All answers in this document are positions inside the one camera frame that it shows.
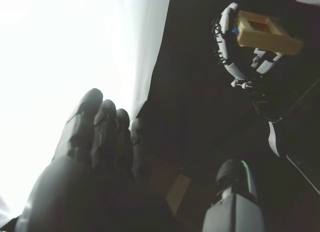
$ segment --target white fabric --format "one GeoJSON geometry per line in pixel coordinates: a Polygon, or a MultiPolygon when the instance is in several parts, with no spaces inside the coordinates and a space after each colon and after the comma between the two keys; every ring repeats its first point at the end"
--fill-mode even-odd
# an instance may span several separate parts
{"type": "Polygon", "coordinates": [[[168,5],[0,0],[0,196],[11,218],[21,213],[89,89],[135,115],[148,96],[168,5]]]}

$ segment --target gray robotic hand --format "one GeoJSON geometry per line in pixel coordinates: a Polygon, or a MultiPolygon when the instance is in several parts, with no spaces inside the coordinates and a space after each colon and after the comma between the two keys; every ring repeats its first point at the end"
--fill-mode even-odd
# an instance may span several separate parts
{"type": "Polygon", "coordinates": [[[136,182],[141,161],[133,155],[129,123],[124,109],[90,90],[67,120],[15,231],[170,231],[164,199],[136,182]]]}

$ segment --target dark floor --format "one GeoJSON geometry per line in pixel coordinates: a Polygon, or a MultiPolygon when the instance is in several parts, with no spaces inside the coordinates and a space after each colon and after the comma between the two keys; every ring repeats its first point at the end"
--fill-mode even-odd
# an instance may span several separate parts
{"type": "MultiPolygon", "coordinates": [[[[231,2],[242,10],[283,18],[290,32],[304,39],[303,54],[285,60],[281,73],[277,71],[281,86],[303,91],[319,76],[319,26],[314,21],[320,8],[293,0],[170,0],[148,101],[139,116],[154,129],[154,153],[192,178],[179,209],[190,228],[201,227],[219,166],[240,158],[253,171],[268,231],[319,231],[320,197],[288,161],[273,154],[268,123],[254,116],[248,95],[230,86],[233,78],[213,56],[211,21],[231,2]],[[237,123],[245,129],[230,131],[237,123]]],[[[284,124],[316,140],[319,111],[309,114],[284,124]]],[[[314,155],[319,147],[311,150],[314,155]]],[[[319,160],[313,162],[319,167],[319,160]]]]}

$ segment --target bright white light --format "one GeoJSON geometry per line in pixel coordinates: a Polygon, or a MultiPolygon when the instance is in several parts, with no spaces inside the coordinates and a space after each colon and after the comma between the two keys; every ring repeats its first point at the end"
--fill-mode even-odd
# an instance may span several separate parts
{"type": "Polygon", "coordinates": [[[0,0],[0,196],[12,217],[21,213],[88,90],[100,89],[131,116],[134,103],[147,98],[168,4],[0,0]],[[153,24],[141,12],[154,13],[153,24]],[[137,87],[144,89],[139,97],[137,87]]]}

